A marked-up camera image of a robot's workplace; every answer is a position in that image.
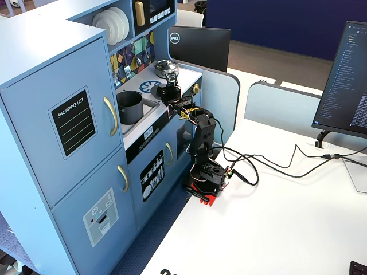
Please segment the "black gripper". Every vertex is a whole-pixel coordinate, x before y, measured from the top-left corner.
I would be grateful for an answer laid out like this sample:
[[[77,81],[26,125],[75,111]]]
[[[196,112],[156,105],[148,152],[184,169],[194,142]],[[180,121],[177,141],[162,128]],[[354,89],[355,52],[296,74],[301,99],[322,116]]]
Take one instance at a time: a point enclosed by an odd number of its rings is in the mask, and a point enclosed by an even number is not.
[[[168,114],[174,114],[174,112],[180,114],[184,109],[190,109],[196,106],[192,99],[181,95],[181,88],[176,82],[170,82],[167,85],[158,85],[157,96],[161,98],[161,101],[167,107]]]

